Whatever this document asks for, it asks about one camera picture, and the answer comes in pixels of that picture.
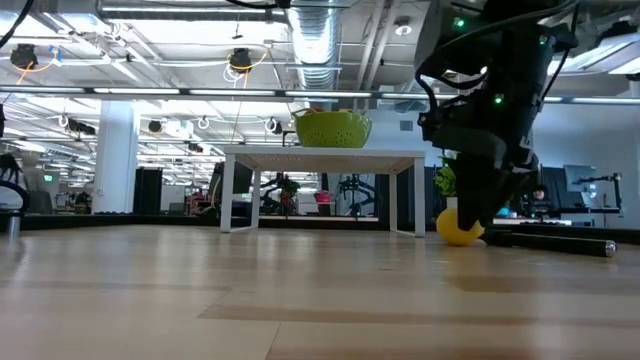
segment potted plant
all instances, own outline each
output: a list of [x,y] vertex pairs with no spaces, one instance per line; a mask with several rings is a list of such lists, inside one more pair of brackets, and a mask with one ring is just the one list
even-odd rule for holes
[[456,153],[448,152],[442,156],[444,166],[438,170],[438,174],[433,178],[440,195],[447,198],[447,208],[457,208],[458,198],[456,193],[456,174],[453,172],[449,164],[455,160]]

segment green colander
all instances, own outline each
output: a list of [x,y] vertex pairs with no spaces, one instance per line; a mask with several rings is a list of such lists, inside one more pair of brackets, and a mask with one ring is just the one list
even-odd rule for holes
[[362,148],[371,133],[371,120],[352,112],[318,112],[302,109],[291,113],[304,147]]

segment black rod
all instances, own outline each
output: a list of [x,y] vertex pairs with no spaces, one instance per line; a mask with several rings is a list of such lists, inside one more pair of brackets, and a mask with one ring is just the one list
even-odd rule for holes
[[531,235],[508,231],[489,233],[483,240],[490,246],[523,247],[607,258],[613,257],[617,250],[616,243],[611,240]]

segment black pole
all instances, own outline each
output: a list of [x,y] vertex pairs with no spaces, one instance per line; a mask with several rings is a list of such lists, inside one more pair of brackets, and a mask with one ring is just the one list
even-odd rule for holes
[[523,247],[568,254],[613,257],[617,245],[611,240],[581,239],[560,236],[542,236],[532,234],[495,231],[488,233],[483,240],[490,246]]
[[613,174],[613,189],[616,193],[616,207],[622,213],[622,197],[620,196],[620,174]]

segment wooden floor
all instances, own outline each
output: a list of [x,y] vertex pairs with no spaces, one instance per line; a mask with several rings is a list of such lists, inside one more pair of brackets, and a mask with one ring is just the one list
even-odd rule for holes
[[2,360],[640,359],[632,247],[161,226],[0,246]]

